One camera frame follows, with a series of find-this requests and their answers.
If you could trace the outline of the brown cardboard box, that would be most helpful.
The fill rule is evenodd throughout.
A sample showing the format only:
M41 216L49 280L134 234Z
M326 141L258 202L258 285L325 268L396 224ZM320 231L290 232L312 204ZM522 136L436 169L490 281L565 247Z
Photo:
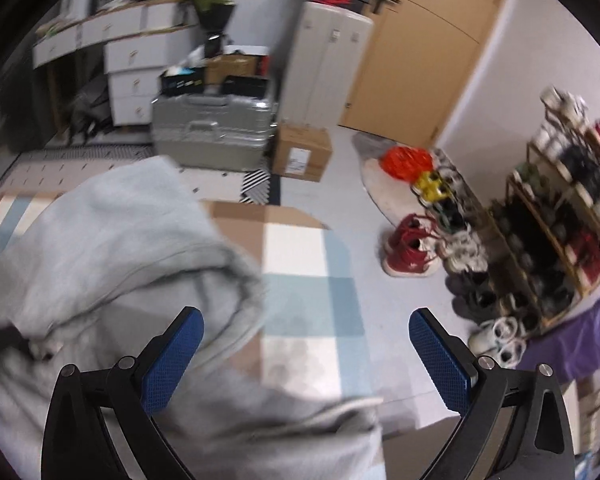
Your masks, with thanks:
M332 140L324 128L278 126L272 171L279 177L320 182L332 158Z

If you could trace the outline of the grey hoodie with print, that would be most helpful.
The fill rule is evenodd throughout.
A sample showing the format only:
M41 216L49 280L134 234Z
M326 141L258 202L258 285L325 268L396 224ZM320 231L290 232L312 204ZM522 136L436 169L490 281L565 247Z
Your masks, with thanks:
M222 237L173 162L153 157L54 200L0 253L0 328L33 344L0 356L0 449L40 476L60 370L137 354L187 306L204 339L157 425L198 479L361 479L381 430L373 398L317 403L230 366L264 322L252 259Z

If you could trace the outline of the wooden shoe rack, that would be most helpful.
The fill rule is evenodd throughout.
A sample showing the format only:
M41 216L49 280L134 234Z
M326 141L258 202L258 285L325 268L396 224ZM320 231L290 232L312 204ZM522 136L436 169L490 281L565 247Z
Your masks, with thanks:
M562 322L600 286L600 120L556 89L524 160L507 176L489 218L539 320L538 333Z

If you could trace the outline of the white drawer desk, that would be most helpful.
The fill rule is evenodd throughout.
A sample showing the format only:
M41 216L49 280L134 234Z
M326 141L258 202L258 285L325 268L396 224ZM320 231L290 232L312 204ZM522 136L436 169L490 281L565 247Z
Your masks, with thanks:
M198 39L192 6L178 0L148 0L71 23L38 40L33 66L101 47L112 122L117 127L142 126L151 123L160 75L184 60Z

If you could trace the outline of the dotted floor rug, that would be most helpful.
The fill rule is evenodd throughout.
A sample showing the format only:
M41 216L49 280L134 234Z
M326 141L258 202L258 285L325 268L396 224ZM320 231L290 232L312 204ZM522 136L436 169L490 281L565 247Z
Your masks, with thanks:
M0 194L68 192L91 177L154 155L148 143L53 145L19 154L0 148ZM198 200L280 204L280 177L271 174L267 160L250 171L181 167L178 174Z

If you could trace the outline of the black backpack under desk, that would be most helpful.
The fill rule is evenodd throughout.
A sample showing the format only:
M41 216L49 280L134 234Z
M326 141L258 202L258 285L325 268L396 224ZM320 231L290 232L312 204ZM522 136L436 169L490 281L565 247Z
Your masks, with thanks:
M112 122L109 102L108 77L98 74L79 88L70 104L70 124L68 144L72 145L78 134L82 134L82 144L86 145L99 133L108 133Z

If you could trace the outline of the yellow shoes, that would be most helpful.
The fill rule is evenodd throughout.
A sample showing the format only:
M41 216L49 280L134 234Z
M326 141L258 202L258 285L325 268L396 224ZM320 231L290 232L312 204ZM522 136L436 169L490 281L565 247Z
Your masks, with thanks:
M419 203L429 207L453 196L452 188L437 171L423 171L411 186Z

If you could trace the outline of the wooden door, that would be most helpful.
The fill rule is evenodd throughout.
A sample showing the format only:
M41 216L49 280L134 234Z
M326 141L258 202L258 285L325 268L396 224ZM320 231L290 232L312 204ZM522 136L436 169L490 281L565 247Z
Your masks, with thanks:
M429 148L489 39L502 0L377 0L340 124Z

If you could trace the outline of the checkered bed sheet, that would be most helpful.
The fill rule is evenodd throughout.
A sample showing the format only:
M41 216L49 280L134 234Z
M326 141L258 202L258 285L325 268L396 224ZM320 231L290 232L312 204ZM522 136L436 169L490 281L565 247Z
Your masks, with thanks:
M237 252L261 286L247 295L236 278L210 292L201 264L175 274L161 264L108 295L87 275L111 255L145 259L159 238L159 214L178 211L180 228L198 243L218 240ZM0 220L0 279L4 261L42 257L53 243L60 256L30 311L0 300L0 318L61 345L55 361L28 365L11 356L0 365L0 438L18 446L42 439L43 420L60 364L109 363L137 350L184 304L204 314L207 328L168 408L158 417L170 440L193 441L242 427L358 416L376 426L379 401L370 393L368 350L349 257L333 232L294 209L232 203L201 205L181 188L140 191L79 186L35 205L8 198Z

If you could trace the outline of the red sneakers on floor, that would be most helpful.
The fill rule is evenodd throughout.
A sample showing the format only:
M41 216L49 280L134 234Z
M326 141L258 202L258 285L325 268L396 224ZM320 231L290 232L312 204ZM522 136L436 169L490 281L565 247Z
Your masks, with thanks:
M381 266L394 278L426 278L441 266L436 222L423 214L409 214L385 241Z

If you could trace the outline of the orange plastic bag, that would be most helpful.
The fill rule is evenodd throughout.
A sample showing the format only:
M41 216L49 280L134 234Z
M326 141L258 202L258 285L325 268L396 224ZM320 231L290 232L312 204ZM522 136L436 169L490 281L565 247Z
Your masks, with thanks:
M423 148L397 145L381 156L379 166L390 177L413 184L423 172L434 169L434 161Z

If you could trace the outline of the purple bag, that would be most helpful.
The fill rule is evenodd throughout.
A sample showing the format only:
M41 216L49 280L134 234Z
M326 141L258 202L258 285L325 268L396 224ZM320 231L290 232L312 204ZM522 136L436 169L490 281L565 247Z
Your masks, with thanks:
M600 370L600 298L588 310L554 330L529 340L517 370L549 365L560 384Z

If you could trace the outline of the silver aluminium suitcase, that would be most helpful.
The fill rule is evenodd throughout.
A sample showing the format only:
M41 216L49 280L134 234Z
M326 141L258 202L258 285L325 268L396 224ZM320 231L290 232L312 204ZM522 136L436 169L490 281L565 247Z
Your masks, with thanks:
M152 143L184 167L258 168L276 127L277 103L250 96L159 96L151 103Z

